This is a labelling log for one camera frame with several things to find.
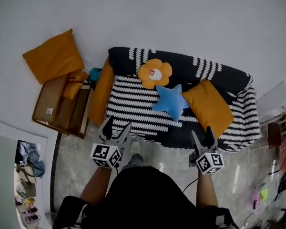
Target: black and white striped sofa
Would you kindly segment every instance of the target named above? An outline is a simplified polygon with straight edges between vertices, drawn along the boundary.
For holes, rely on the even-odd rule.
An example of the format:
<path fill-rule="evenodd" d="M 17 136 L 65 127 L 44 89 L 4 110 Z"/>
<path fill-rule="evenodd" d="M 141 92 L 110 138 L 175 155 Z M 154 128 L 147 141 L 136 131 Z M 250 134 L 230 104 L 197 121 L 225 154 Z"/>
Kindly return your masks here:
<path fill-rule="evenodd" d="M 229 105 L 234 121 L 218 139 L 218 147 L 237 152 L 261 137 L 252 76 L 226 65 L 177 53 L 138 48 L 115 47 L 109 50 L 114 82 L 106 106 L 106 116 L 114 116 L 113 131 L 132 123 L 131 136 L 166 147 L 191 148 L 189 133 L 194 130 L 203 140 L 204 130 L 190 108 L 184 109 L 178 122 L 166 112 L 152 111 L 158 101 L 156 89 L 145 89 L 137 76 L 147 60 L 168 62 L 173 75 L 166 86 L 182 85 L 183 92 L 208 79 Z"/>

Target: plush toy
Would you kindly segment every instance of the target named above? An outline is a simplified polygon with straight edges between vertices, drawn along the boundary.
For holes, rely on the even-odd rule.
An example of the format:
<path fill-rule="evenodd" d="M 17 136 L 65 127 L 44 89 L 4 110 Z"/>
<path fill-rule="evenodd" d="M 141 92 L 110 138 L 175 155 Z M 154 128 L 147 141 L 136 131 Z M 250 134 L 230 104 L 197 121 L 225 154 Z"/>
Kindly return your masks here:
<path fill-rule="evenodd" d="M 152 107 L 154 111 L 166 111 L 174 121 L 178 121 L 183 109 L 189 108 L 189 104 L 181 95 L 182 88 L 178 84 L 173 89 L 156 86 L 160 96 L 159 101 Z"/>
<path fill-rule="evenodd" d="M 141 79 L 143 87 L 153 89 L 156 85 L 166 86 L 169 83 L 168 77 L 172 73 L 169 63 L 162 63 L 159 59 L 150 59 L 140 67 L 138 77 Z"/>

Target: sofa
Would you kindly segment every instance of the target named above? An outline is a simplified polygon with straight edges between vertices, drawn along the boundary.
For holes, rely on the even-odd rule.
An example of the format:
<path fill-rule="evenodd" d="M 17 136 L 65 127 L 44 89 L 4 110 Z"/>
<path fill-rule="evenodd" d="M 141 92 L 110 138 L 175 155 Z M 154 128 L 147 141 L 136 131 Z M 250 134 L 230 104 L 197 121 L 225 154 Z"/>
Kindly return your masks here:
<path fill-rule="evenodd" d="M 190 108 L 183 110 L 178 122 L 166 112 L 151 110 L 159 95 L 156 89 L 142 86 L 137 72 L 147 60 L 154 58 L 168 62 L 173 69 L 167 88 L 181 84 L 185 92 L 207 79 L 228 104 L 234 120 L 218 138 L 219 149 L 238 152 L 261 137 L 250 74 L 198 57 L 140 48 L 109 50 L 91 99 L 90 121 L 100 126 L 106 117 L 113 116 L 114 134 L 131 122 L 131 137 L 170 148 L 192 149 L 191 130 L 202 142 L 205 132 Z"/>

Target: white wall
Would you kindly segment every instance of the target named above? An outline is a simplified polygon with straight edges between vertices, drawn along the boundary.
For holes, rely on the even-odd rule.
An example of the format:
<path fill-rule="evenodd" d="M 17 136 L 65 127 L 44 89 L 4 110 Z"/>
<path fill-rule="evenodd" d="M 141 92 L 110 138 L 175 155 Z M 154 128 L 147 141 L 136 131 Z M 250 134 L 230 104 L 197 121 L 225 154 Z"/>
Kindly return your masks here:
<path fill-rule="evenodd" d="M 247 71 L 258 97 L 286 79 L 286 0 L 0 0 L 0 120 L 44 132 L 28 120 L 41 86 L 21 55 L 69 28 L 88 69 L 138 46 Z"/>

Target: person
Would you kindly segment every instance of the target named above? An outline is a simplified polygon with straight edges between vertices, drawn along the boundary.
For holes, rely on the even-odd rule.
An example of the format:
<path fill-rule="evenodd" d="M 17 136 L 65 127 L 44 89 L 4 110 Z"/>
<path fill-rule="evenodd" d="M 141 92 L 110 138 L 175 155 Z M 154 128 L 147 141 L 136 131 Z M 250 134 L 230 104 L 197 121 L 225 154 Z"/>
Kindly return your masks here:
<path fill-rule="evenodd" d="M 75 226 L 76 221 L 83 229 L 153 224 L 238 228 L 229 210 L 218 207 L 211 175 L 198 173 L 194 206 L 168 175 L 144 166 L 138 141 L 132 141 L 131 154 L 130 162 L 114 179 L 107 194 L 112 170 L 98 167 L 80 198 L 65 197 L 53 229 Z"/>

